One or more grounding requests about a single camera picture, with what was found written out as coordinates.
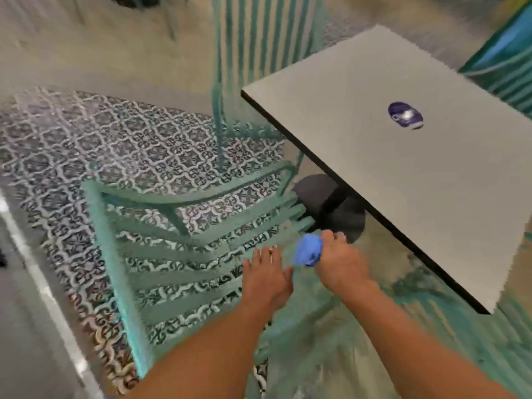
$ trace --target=bare skin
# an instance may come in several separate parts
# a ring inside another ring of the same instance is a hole
[[[324,231],[316,266],[323,285],[360,322],[404,399],[515,399],[457,353],[441,347],[382,293],[366,260],[342,234]],[[242,300],[181,342],[158,362],[129,399],[240,399],[253,367],[253,351],[266,323],[293,292],[292,268],[268,247],[244,261]]]

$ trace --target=blue cloth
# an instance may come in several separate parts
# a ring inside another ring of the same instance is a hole
[[[297,243],[294,263],[304,264],[305,266],[314,266],[320,261],[322,249],[323,240],[321,236],[305,234],[305,236]]]

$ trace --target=person's left arm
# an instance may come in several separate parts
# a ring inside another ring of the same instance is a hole
[[[245,260],[242,300],[172,349],[128,399],[241,399],[253,352],[264,326],[293,291],[292,269],[283,271],[279,248],[267,246]]]

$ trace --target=white tabletop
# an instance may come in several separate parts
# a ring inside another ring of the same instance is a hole
[[[382,26],[243,93],[495,309],[532,213],[528,118]],[[396,101],[423,128],[394,122]]]

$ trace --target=black table edge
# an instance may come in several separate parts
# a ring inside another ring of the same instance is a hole
[[[270,115],[257,101],[255,101],[245,90],[241,90],[241,96],[249,103],[257,112],[259,112],[268,122],[279,130],[288,140],[290,140],[300,151],[309,157],[320,169],[330,176],[339,185],[343,185],[350,190],[357,198],[364,202],[366,210],[379,223],[381,223],[392,235],[397,238],[406,248],[408,248],[416,257],[423,262],[427,268],[437,275],[442,281],[447,284],[456,294],[458,294],[464,301],[466,301],[479,314],[491,314],[477,299],[469,294],[469,292],[458,284],[445,270],[443,270],[435,261],[429,258],[414,242],[409,240],[402,232],[399,231],[390,221],[388,221],[376,208],[374,208],[369,201],[364,199],[356,190],[349,186],[340,176],[329,168],[325,162],[320,160],[312,151],[309,150],[297,137],[295,137],[289,130],[280,124],[272,115]]]

